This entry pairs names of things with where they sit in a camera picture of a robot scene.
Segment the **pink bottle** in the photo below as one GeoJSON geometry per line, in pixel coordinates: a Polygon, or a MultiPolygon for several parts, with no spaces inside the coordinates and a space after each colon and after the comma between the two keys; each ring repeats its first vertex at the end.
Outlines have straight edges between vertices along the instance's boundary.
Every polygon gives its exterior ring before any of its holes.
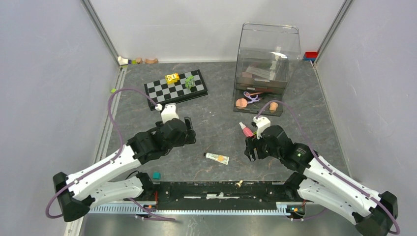
{"type": "Polygon", "coordinates": [[[252,137],[254,135],[252,130],[249,127],[247,127],[245,124],[243,124],[242,122],[239,122],[239,125],[245,137],[252,137]]]}

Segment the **white cream tube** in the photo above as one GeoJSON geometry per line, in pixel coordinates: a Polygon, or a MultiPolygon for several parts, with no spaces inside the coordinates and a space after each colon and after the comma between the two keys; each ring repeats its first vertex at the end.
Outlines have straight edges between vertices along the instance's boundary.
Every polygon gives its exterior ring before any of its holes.
{"type": "Polygon", "coordinates": [[[229,157],[224,156],[224,155],[205,152],[204,157],[207,158],[207,159],[222,163],[224,165],[228,165],[228,163],[229,163],[229,157]]]}

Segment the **beige makeup sponge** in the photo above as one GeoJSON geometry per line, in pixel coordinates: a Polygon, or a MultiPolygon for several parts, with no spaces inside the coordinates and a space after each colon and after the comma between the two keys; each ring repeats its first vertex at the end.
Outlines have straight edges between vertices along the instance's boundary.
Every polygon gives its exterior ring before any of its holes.
{"type": "Polygon", "coordinates": [[[276,113],[278,109],[279,104],[277,102],[271,102],[269,105],[269,112],[270,113],[276,113]]]}

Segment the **peach powder puff brush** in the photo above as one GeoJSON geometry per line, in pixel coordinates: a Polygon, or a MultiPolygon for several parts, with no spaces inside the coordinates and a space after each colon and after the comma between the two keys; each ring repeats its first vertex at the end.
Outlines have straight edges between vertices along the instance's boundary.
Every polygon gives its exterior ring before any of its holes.
{"type": "Polygon", "coordinates": [[[240,98],[240,99],[238,99],[236,102],[235,102],[235,107],[237,108],[237,109],[244,109],[244,108],[246,108],[247,107],[247,105],[248,105],[248,103],[247,103],[248,101],[245,99],[245,98],[240,98]]]}

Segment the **clear acrylic makeup organizer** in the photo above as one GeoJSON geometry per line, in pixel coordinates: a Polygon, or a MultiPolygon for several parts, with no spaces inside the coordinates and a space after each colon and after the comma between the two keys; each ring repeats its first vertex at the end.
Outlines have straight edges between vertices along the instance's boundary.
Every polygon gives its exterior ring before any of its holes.
{"type": "Polygon", "coordinates": [[[244,23],[234,83],[235,112],[281,116],[284,92],[301,59],[299,29],[244,23]]]}

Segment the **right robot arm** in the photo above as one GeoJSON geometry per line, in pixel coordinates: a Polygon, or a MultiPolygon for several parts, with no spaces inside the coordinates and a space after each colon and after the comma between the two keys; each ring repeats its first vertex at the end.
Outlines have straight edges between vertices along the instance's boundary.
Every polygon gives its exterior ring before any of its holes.
{"type": "Polygon", "coordinates": [[[301,197],[320,204],[347,219],[363,236],[399,234],[394,194],[380,193],[351,179],[308,145],[292,142],[279,125],[256,133],[246,128],[244,134],[244,154],[250,161],[273,157],[293,171],[285,182],[287,199],[296,201],[301,197]]]}

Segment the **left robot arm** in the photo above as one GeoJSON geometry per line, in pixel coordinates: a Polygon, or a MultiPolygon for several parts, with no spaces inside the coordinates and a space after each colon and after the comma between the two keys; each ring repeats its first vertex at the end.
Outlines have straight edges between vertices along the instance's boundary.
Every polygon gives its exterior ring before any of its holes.
{"type": "Polygon", "coordinates": [[[150,161],[166,156],[173,148],[194,144],[196,133],[190,117],[174,118],[146,132],[139,132],[114,154],[73,174],[53,176],[61,217],[65,222],[85,216],[92,208],[112,201],[137,198],[149,200],[154,186],[146,173],[123,181],[113,178],[150,161]]]}

